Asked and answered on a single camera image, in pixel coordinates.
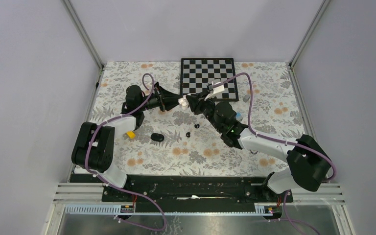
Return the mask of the white earbud charging case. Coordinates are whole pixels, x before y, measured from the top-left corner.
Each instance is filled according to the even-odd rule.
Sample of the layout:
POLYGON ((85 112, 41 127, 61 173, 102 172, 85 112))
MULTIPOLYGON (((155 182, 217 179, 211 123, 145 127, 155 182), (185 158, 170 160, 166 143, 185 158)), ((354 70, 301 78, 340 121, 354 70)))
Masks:
POLYGON ((184 109, 184 110, 189 107, 189 102, 188 102, 188 100, 186 99, 185 96, 183 96, 182 98, 179 98, 178 103, 181 106, 181 108, 184 109))

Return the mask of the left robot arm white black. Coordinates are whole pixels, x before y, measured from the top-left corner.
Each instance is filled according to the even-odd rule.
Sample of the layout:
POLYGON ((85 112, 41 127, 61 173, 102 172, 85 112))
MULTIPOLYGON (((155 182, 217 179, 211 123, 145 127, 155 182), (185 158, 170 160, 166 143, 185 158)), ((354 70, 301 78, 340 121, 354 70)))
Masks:
POLYGON ((132 85, 126 89, 122 113, 100 125, 82 123, 76 139, 71 161, 73 164, 100 176, 103 182, 115 186, 114 196, 127 201, 132 196, 131 186, 126 184, 127 174, 113 164, 116 138, 137 130, 144 120, 144 111, 160 108, 169 111, 180 105, 182 95, 171 93, 155 83, 153 91, 145 95, 141 88, 132 85))

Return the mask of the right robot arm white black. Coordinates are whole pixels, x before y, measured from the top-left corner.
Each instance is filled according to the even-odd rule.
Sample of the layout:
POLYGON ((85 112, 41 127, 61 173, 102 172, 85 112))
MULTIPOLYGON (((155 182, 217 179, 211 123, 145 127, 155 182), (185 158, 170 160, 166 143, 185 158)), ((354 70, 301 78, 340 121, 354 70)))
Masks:
POLYGON ((327 181, 333 164, 312 136, 303 134, 297 139, 285 139, 255 132, 250 125, 236 119, 237 113, 228 102, 215 103, 199 95, 186 95, 178 102, 195 115, 203 115, 227 146, 261 152, 287 162, 286 170, 266 177, 261 188, 266 201, 273 202, 281 193, 294 188, 316 192, 327 181))

